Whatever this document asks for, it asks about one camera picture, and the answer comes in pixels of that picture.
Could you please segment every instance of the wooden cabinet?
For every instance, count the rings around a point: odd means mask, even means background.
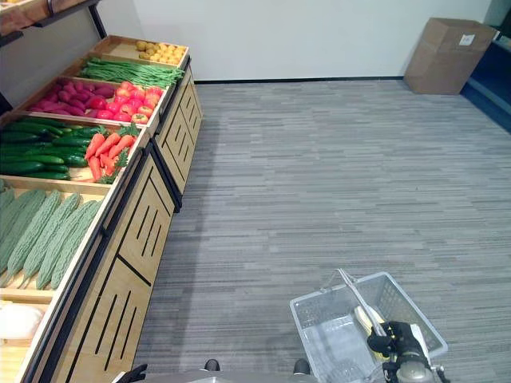
[[[163,161],[181,195],[188,179],[202,117],[192,71],[188,66],[170,112],[155,137]]]
[[[174,209],[152,156],[134,176],[52,381],[111,381],[132,367]]]

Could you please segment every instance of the black baseboard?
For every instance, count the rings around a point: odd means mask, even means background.
[[[368,80],[402,80],[402,76],[369,77],[309,77],[309,78],[264,78],[255,80],[199,80],[196,84],[261,84],[267,82],[313,82],[313,81],[368,81]]]

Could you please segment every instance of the white vegetable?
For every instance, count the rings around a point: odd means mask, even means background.
[[[32,306],[6,305],[0,310],[0,339],[32,339],[41,319]]]

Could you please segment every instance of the cucumber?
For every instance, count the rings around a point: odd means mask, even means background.
[[[93,138],[94,134],[103,132],[105,132],[105,128],[94,126],[93,128],[75,129],[70,135],[77,137]]]
[[[64,164],[74,168],[84,168],[87,166],[87,160],[83,156],[75,156],[73,154],[63,155]]]
[[[44,124],[44,125],[51,125],[51,126],[54,126],[55,128],[67,128],[67,124],[65,122],[51,120],[49,118],[44,118],[44,117],[25,117],[22,119],[22,121],[35,122],[37,124]]]
[[[48,178],[50,180],[62,180],[69,181],[71,180],[71,176],[69,173],[60,173],[60,172],[35,172],[35,173],[27,173],[23,175],[24,177],[32,177],[32,178]]]
[[[13,122],[10,125],[14,125],[14,128],[12,130],[17,130],[18,128],[31,128],[31,129],[45,129],[46,133],[54,134],[57,136],[62,135],[62,130],[60,128],[56,128],[53,125],[43,124],[43,123],[37,123],[37,122],[27,122],[27,121],[16,121]]]
[[[26,132],[2,132],[0,134],[0,140],[4,143],[35,142],[39,140],[39,136]]]
[[[62,165],[64,160],[57,156],[47,156],[44,154],[32,155],[32,156],[0,156],[1,162],[27,162],[35,161],[42,162],[43,164],[50,165]]]
[[[46,172],[67,173],[69,168],[65,165],[45,165]]]
[[[90,138],[65,136],[52,141],[57,146],[89,146]]]
[[[12,176],[18,176],[26,173],[38,172],[45,168],[41,162],[26,161],[26,162],[0,162],[0,173]]]
[[[12,122],[4,127],[4,132],[27,132],[44,136],[48,133],[45,125],[30,124],[27,122]]]
[[[47,154],[50,156],[57,156],[60,157],[62,155],[69,155],[74,154],[75,156],[84,156],[85,151],[87,150],[86,147],[80,147],[80,146],[55,146],[52,148],[36,148],[29,150],[26,152],[26,155],[33,155],[33,154]]]

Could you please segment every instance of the white wall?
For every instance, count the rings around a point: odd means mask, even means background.
[[[119,0],[104,0],[103,3]],[[200,80],[403,75],[429,17],[482,22],[490,0],[123,0],[142,36],[191,47]],[[107,30],[126,30],[123,17]]]
[[[24,37],[0,48],[0,91],[13,106],[21,104],[99,41],[88,10],[23,33]]]

